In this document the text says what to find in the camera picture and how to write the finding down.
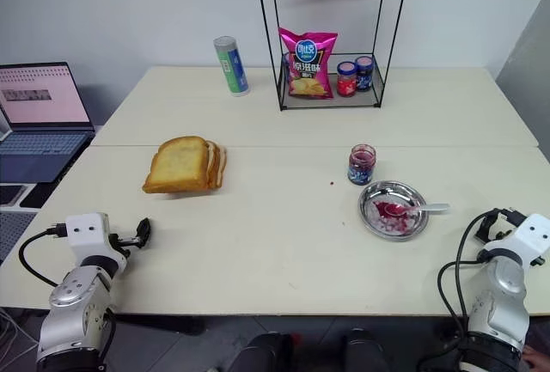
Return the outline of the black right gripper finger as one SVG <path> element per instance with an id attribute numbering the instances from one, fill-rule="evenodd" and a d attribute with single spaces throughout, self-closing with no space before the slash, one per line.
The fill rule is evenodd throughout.
<path id="1" fill-rule="evenodd" d="M 494 223 L 495 223 L 494 219 L 483 219 L 480 222 L 480 226 L 477 228 L 474 234 L 474 237 L 480 242 L 491 241 L 490 233 Z"/>

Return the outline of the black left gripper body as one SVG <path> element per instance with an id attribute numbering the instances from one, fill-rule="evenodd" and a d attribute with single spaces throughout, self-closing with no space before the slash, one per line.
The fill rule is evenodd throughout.
<path id="1" fill-rule="evenodd" d="M 121 239 L 117 234 L 110 234 L 108 240 L 111 247 L 124 257 L 131 255 L 130 247 L 141 247 L 141 240 L 138 237 Z"/>

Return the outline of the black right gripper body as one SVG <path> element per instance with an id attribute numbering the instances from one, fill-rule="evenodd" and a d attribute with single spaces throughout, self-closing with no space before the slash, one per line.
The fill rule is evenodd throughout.
<path id="1" fill-rule="evenodd" d="M 504 220 L 510 223 L 515 228 L 519 228 L 521 224 L 527 219 L 523 213 L 512 209 L 493 209 L 492 220 L 490 226 L 492 226 L 501 216 Z"/>

